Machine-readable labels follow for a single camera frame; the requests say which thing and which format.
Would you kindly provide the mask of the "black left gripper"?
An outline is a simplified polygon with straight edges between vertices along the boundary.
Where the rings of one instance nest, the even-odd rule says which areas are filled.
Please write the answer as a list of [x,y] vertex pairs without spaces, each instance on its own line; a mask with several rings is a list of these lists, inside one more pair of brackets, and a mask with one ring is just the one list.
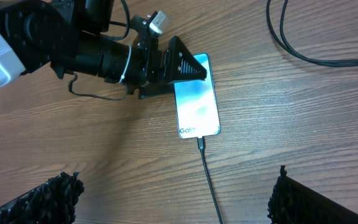
[[[129,94],[132,95],[138,90],[140,100],[173,93],[174,87],[170,84],[206,78],[206,69],[178,36],[170,39],[163,59],[163,52],[158,49],[161,33],[152,28],[156,17],[152,15],[147,19],[135,15],[130,20],[131,29],[137,32],[131,60],[137,62],[140,67],[135,82],[129,85]],[[158,81],[161,74],[164,84]]]

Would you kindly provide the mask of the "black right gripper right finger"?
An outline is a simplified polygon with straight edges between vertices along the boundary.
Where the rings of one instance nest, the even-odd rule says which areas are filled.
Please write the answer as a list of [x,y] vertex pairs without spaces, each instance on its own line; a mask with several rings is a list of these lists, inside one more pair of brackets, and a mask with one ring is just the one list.
[[285,166],[268,201],[273,224],[358,224],[358,214],[287,176]]

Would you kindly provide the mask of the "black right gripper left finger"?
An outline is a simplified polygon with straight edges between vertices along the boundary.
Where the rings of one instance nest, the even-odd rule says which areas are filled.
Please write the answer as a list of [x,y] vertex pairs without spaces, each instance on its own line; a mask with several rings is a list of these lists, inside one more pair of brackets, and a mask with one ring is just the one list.
[[0,224],[72,224],[75,206],[85,191],[79,172],[61,172],[38,187],[0,206]]

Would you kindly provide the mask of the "Galaxy smartphone blue screen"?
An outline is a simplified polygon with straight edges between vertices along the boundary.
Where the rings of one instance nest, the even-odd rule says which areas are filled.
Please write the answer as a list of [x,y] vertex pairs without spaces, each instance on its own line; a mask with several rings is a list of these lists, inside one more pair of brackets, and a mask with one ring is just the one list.
[[174,84],[178,134],[182,139],[221,131],[209,55],[196,54],[194,58],[206,69],[206,78]]

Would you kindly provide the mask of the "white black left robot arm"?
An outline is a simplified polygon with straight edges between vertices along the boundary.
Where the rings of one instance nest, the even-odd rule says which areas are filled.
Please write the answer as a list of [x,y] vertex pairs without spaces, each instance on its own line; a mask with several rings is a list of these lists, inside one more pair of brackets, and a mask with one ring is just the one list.
[[206,69],[173,37],[166,50],[158,39],[168,25],[164,12],[147,18],[126,13],[132,45],[109,36],[113,2],[0,1],[0,88],[49,64],[58,78],[85,73],[125,86],[139,98],[171,93],[178,82],[204,80]]

